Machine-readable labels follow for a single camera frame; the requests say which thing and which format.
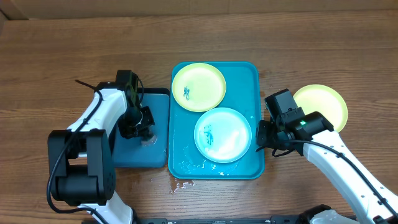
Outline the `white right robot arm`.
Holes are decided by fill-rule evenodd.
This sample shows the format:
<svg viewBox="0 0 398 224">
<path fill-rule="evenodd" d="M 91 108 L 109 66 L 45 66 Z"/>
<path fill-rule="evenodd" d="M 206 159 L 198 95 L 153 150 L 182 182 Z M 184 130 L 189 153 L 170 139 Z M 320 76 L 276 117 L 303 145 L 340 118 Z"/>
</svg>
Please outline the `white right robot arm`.
<svg viewBox="0 0 398 224">
<path fill-rule="evenodd" d="M 397 195 L 383 186 L 353 155 L 319 112 L 278 114 L 257 125 L 258 149 L 274 157 L 298 152 L 314 164 L 349 203 L 358 223 L 397 223 Z"/>
</svg>

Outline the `light blue plate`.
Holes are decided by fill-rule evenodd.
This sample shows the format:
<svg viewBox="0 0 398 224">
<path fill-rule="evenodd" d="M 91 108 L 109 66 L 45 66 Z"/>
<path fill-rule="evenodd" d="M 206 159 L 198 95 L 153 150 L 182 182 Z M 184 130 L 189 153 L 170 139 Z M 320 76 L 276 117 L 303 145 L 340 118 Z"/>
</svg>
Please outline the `light blue plate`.
<svg viewBox="0 0 398 224">
<path fill-rule="evenodd" d="M 194 142 L 199 152 L 217 163 L 230 163 L 249 150 L 252 131 L 247 119 L 231 108 L 215 108 L 198 119 Z"/>
</svg>

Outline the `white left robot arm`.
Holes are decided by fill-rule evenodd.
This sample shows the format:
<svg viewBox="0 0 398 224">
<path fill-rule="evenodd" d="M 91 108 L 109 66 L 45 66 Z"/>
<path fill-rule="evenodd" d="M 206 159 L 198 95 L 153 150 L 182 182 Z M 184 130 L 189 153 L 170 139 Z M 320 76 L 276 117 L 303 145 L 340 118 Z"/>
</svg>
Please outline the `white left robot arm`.
<svg viewBox="0 0 398 224">
<path fill-rule="evenodd" d="M 109 137 L 114 128 L 141 146 L 157 142 L 154 119 L 141 102 L 141 80 L 102 82 L 82 117 L 48 138 L 46 198 L 56 213 L 88 212 L 98 223 L 137 223 L 134 210 L 116 193 L 116 172 Z"/>
</svg>

